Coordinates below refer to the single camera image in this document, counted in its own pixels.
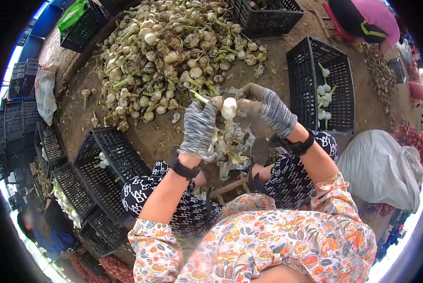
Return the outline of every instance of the black wrist strap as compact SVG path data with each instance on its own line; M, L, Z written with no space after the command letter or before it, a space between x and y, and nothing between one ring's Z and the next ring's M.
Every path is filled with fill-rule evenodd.
M307 150L314 144L314 133L311 129L306 128L309 133L308 139L304 143L291 143L288 139L281 139L277 134L274 134L270 140L270 147L275 148L280 154L284 154L289 158L294 155L305 155Z
M199 166L194 168L183 166L177 156L172 159L171 169L178 175L185 177L187 181L191 181L201 171Z

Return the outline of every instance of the white bag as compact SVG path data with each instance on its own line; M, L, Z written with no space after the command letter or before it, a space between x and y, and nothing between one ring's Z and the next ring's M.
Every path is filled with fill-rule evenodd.
M412 50L406 38L404 38L404 42L402 44L396 43L396 48L399 50L399 53L405 63L413 63Z
M416 213L423 168L418 151L401 147L383 130L357 135L337 163L352 195L370 202L387 203Z
M35 99L37 110L48 126L52 125L54 111L57 110L54 97L54 83L56 82L56 67L40 68L35 77Z

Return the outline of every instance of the plastic glove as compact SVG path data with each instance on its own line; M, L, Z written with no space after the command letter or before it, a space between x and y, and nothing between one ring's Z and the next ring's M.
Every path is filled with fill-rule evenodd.
M215 96L202 109L199 100L193 100L185 111L185 134L177 152L195 154L207 161L213 157L208 153L208 148L216 127L216 114L222 103L222 96Z
M287 106L279 99L276 92L271 89L249 83L238 90L237 109L245 111L241 98L255 98L262 102L259 117L265 121L268 127L276 132L280 138L285 139L295 128L298 117L290 112Z

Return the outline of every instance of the gloved hand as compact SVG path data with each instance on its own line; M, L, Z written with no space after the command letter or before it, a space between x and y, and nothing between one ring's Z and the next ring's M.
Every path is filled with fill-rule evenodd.
M248 103L242 98L255 98L262 103L261 109L256 104ZM237 92L237 109L249 115L259 113L259 117L265 121L268 127L276 132L280 138L285 139L292 133L298 120L297 116L290 112L287 106L271 89L249 83Z
M207 160L209 157L208 148L216 127L216 114L222 108L222 103L222 96L215 96L202 110L199 100L193 100L185 111L185 133L177 152L195 154Z

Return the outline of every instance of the wrist strap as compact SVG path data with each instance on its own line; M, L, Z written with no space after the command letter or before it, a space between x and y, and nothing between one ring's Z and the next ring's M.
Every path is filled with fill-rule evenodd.
M304 143L291 143L288 139L281 139L276 133L270 138L269 145L275 148L280 154L293 158L294 155L305 155L307 150L314 144L314 133L306 128L309 133L308 139Z

